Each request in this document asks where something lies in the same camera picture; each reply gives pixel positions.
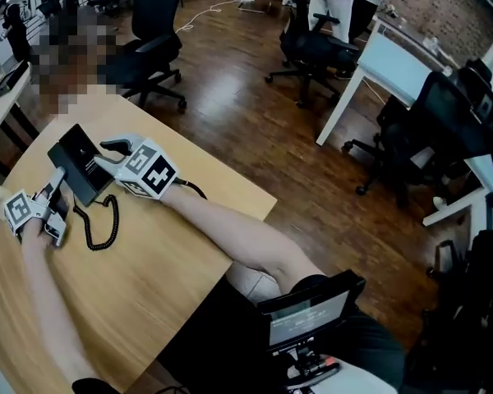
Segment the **white pants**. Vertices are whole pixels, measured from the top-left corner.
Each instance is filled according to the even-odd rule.
[[[319,15],[329,15],[339,19],[337,25],[332,25],[332,35],[348,43],[348,31],[351,27],[352,2],[354,0],[311,0],[309,5],[309,28],[312,30],[318,19],[314,17],[315,13]]]

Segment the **brick wall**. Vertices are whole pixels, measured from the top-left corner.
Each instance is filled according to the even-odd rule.
[[[481,57],[493,42],[493,10],[485,0],[386,0],[423,34],[436,36],[459,63]]]

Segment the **caster wheel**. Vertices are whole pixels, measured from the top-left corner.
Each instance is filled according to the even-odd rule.
[[[345,144],[342,146],[342,150],[344,152],[350,152],[353,147],[354,147],[354,144],[352,144],[351,141],[346,141]]]

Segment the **wooden floor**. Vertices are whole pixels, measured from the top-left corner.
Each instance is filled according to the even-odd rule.
[[[184,2],[177,28],[223,0]],[[422,226],[431,213],[426,190],[414,189],[415,201],[405,210],[381,184],[365,197],[356,195],[366,169],[338,147],[352,138],[371,141],[381,102],[363,85],[331,144],[316,145],[333,109],[329,94],[312,86],[311,106],[300,109],[296,78],[264,81],[269,71],[283,69],[279,35],[287,9],[278,2],[269,16],[238,11],[235,3],[219,9],[179,32],[183,48],[173,67],[181,69],[183,81],[167,85],[186,96],[186,112],[180,114],[172,99],[154,95],[145,110],[274,195],[279,201],[267,223],[293,238],[325,273],[351,268],[362,275],[367,284],[360,307],[409,348],[422,328],[422,309],[435,302],[436,285],[426,268],[435,246],[454,236],[455,220]],[[128,41],[131,13],[115,22],[121,42]],[[345,84],[333,83],[340,90]]]

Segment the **small display screen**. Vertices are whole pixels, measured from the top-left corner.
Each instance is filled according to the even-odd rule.
[[[349,291],[313,305],[311,300],[281,309],[270,315],[270,345],[274,346],[338,319]]]

